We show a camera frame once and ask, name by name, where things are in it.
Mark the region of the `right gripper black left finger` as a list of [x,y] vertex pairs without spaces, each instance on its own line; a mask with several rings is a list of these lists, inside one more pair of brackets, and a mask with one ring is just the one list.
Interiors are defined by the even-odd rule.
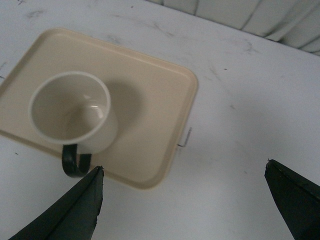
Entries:
[[12,240],[90,240],[103,202],[103,167],[97,166]]

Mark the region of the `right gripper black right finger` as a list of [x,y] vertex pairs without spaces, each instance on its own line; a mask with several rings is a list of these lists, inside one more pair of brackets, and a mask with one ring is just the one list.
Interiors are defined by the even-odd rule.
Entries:
[[264,177],[273,200],[295,240],[320,238],[320,186],[270,159]]

